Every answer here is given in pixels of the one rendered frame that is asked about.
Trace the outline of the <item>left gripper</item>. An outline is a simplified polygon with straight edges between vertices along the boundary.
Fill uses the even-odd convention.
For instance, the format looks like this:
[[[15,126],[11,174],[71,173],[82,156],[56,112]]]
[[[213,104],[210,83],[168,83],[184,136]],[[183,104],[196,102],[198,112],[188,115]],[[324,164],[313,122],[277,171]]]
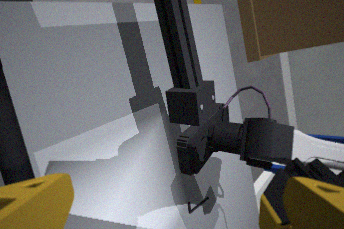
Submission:
[[[297,157],[279,168],[260,198],[260,229],[292,229],[283,206],[283,194],[289,177],[306,177],[344,187],[344,170],[332,172],[318,158],[304,165]],[[340,178],[339,178],[340,177]]]

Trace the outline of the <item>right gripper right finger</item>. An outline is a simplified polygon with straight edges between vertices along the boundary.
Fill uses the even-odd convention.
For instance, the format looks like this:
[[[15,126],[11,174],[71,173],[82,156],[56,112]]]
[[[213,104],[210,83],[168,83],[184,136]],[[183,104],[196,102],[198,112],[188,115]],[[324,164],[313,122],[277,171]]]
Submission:
[[[283,204],[292,229],[344,229],[344,188],[289,177]]]

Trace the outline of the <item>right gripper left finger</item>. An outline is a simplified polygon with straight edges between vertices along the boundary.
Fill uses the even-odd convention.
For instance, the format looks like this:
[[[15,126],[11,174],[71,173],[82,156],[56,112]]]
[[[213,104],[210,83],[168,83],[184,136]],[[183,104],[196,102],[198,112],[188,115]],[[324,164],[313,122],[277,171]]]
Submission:
[[[64,229],[73,201],[67,173],[2,186],[0,229]]]

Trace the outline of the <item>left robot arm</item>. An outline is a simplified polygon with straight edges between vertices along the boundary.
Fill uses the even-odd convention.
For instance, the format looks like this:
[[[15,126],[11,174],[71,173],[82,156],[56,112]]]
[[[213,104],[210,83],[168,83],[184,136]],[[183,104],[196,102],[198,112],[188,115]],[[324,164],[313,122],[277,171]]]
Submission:
[[[245,118],[243,124],[229,122],[228,105],[223,105],[189,139],[187,148],[194,174],[218,151],[238,154],[246,165],[269,170],[273,162],[286,165],[296,157],[304,165],[318,158],[330,169],[344,170],[344,144],[314,138],[270,118]]]

